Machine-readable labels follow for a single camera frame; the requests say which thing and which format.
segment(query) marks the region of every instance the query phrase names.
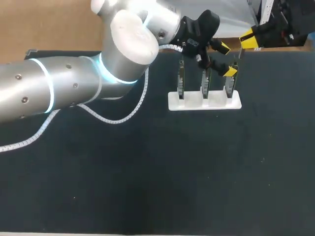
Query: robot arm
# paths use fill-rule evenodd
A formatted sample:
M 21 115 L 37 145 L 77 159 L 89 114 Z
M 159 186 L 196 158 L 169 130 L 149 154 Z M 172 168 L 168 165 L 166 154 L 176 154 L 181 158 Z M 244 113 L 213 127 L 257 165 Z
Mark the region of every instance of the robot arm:
M 214 69 L 220 76 L 233 76 L 237 72 L 234 67 L 212 60 L 207 55 L 209 46 L 225 55 L 230 51 L 224 43 L 213 39 L 219 28 L 220 18 L 210 10 L 204 11 L 197 20 L 192 20 L 187 16 L 181 19 L 180 11 L 163 0 L 92 0 L 91 9 L 103 19 L 105 30 L 110 28 L 108 26 L 117 12 L 127 10 L 142 20 L 159 45 L 173 44 L 182 47 L 184 56 L 198 56 L 200 68 Z M 104 40 L 104 51 L 111 48 L 107 41 L 110 39 Z M 108 60 L 104 59 L 105 61 L 112 60 L 110 53 L 103 55 L 109 57 Z M 115 74 L 110 66 L 108 70 Z
M 204 70 L 236 73 L 207 56 L 208 46 L 229 52 L 213 39 L 220 19 L 209 10 L 193 21 L 181 19 L 177 9 L 161 0 L 92 0 L 91 7 L 104 22 L 102 52 L 92 58 L 50 57 L 1 66 L 0 122 L 120 98 L 156 59 L 159 45 L 183 47 L 183 55 L 197 56 Z

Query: white stand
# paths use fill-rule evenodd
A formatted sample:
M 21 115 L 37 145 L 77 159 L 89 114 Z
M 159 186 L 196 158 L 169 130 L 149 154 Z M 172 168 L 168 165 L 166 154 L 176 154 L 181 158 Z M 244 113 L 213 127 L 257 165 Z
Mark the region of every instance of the white stand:
M 208 99 L 203 99 L 202 91 L 185 91 L 184 99 L 179 99 L 178 92 L 168 93 L 168 109 L 171 111 L 193 110 L 233 110 L 241 109 L 242 103 L 238 91 L 232 98 L 227 98 L 225 87 L 219 91 L 209 91 Z

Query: black table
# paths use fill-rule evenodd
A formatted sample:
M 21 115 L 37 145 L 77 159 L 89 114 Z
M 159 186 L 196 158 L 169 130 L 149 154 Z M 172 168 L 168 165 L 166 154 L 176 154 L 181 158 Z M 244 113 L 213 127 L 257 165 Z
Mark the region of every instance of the black table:
M 69 108 L 34 144 L 1 153 L 0 232 L 314 235 L 315 54 L 247 53 L 237 111 L 169 111 L 179 58 L 158 56 L 130 121 Z M 201 71 L 185 63 L 187 89 L 198 89 Z M 142 88 L 90 107 L 122 118 Z M 0 145 L 46 117 L 1 124 Z

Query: silver robot arm segment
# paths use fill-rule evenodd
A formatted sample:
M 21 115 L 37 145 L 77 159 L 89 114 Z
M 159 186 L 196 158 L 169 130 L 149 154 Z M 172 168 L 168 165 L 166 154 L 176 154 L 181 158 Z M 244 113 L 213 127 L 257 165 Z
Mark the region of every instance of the silver robot arm segment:
M 136 14 L 112 18 L 101 54 L 50 57 L 0 67 L 0 122 L 101 98 L 119 98 L 155 60 L 158 42 Z
M 105 23 L 111 22 L 120 10 L 136 14 L 159 45 L 169 44 L 181 24 L 180 11 L 163 0 L 92 0 L 91 9 Z

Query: white joint cap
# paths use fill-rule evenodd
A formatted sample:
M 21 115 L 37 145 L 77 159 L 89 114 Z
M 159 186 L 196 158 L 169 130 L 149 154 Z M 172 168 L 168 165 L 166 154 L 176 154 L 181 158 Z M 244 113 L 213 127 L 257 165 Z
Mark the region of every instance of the white joint cap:
M 98 14 L 104 5 L 105 0 L 92 0 L 91 1 L 91 10 L 95 14 Z
M 149 65 L 156 59 L 158 41 L 136 14 L 119 11 L 111 22 L 110 29 L 117 49 L 129 60 Z

